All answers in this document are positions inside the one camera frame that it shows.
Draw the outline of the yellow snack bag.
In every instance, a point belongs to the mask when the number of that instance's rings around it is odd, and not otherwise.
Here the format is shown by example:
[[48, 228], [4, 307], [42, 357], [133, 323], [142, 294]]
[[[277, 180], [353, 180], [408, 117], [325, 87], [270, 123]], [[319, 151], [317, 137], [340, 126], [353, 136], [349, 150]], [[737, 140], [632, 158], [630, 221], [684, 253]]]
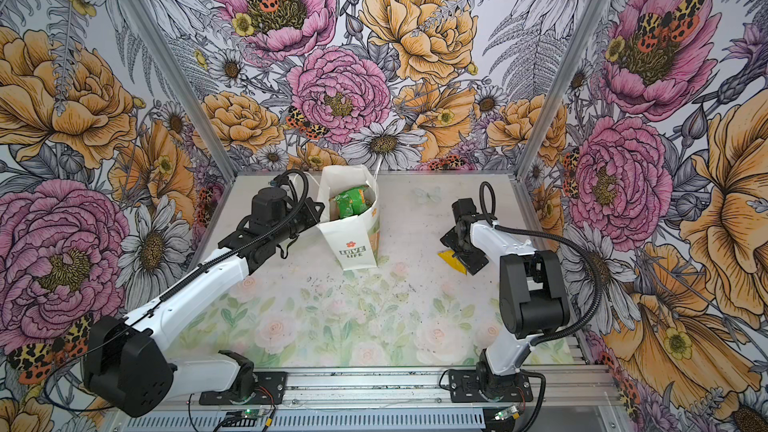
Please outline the yellow snack bag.
[[467, 268], [466, 266], [461, 262], [461, 260], [457, 257], [456, 253], [452, 250], [444, 250], [442, 252], [438, 253], [438, 257], [443, 260], [449, 267], [451, 267], [453, 270], [463, 274], [467, 275]]

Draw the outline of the white paper bag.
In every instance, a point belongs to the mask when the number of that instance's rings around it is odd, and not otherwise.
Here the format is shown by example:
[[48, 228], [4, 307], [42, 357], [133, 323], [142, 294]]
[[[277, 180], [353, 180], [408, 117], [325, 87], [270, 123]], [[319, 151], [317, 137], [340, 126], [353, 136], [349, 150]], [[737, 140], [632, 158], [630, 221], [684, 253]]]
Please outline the white paper bag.
[[[333, 197], [357, 186], [370, 186], [376, 195], [373, 206], [362, 215], [338, 219]], [[318, 225], [335, 259], [343, 270], [377, 266], [380, 239], [379, 189], [376, 177], [364, 165], [334, 165], [323, 169], [318, 200], [325, 210]]]

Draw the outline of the green snack bag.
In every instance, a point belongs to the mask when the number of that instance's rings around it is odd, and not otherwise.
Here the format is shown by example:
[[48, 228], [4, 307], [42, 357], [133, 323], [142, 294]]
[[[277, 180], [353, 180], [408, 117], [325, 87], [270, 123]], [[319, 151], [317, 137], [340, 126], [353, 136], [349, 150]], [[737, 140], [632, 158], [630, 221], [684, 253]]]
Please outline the green snack bag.
[[333, 197], [337, 218], [346, 219], [362, 215], [373, 206], [375, 199], [375, 192], [368, 185], [342, 191]]

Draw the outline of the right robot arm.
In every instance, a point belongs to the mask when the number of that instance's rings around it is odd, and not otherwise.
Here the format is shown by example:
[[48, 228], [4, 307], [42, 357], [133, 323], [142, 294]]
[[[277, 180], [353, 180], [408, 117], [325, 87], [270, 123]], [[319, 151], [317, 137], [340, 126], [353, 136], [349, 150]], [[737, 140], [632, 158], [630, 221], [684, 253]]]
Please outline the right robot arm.
[[455, 402], [530, 400], [522, 367], [534, 348], [570, 322], [556, 253], [520, 238], [558, 241], [544, 232], [508, 228], [477, 214], [464, 215], [441, 238], [451, 257], [474, 275], [493, 263], [499, 276], [498, 308], [504, 325], [485, 348], [473, 376], [456, 386]]

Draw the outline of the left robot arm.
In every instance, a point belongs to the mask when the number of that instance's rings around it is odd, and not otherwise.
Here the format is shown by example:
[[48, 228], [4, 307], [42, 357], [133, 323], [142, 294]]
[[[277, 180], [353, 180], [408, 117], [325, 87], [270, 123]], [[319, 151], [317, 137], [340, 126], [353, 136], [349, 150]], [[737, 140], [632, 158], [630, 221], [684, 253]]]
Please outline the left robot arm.
[[85, 388], [130, 417], [167, 398], [207, 393], [243, 403], [256, 391], [254, 364], [221, 350], [213, 358], [172, 361], [166, 351], [180, 333], [234, 285], [250, 277], [317, 224], [325, 209], [307, 194], [294, 198], [274, 184], [252, 199], [251, 212], [209, 258], [179, 282], [124, 317], [90, 331], [82, 365]]

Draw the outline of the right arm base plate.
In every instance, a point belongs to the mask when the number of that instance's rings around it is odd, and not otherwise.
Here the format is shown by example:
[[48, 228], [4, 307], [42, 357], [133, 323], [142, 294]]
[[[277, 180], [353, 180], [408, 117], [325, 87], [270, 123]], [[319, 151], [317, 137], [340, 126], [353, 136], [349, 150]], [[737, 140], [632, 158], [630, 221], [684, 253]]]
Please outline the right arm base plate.
[[499, 376], [483, 364], [475, 369], [448, 369], [447, 388], [452, 403], [522, 403], [533, 400], [532, 387], [522, 374]]

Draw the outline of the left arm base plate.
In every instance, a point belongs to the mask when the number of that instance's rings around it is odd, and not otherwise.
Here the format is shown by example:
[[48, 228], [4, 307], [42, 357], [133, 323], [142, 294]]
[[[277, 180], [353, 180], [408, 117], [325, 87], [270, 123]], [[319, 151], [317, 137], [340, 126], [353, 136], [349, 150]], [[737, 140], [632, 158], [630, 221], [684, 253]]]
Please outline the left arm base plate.
[[199, 404], [224, 405], [281, 405], [286, 392], [286, 372], [253, 372], [244, 382], [222, 392], [202, 392]]

